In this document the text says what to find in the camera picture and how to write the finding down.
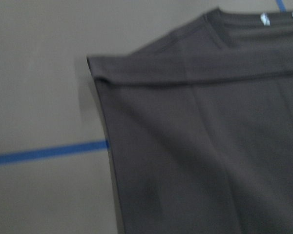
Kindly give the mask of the brown t-shirt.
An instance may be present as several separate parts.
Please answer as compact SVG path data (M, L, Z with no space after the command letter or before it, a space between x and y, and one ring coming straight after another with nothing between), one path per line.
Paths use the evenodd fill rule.
M89 56L127 234L293 234L293 11L215 9Z

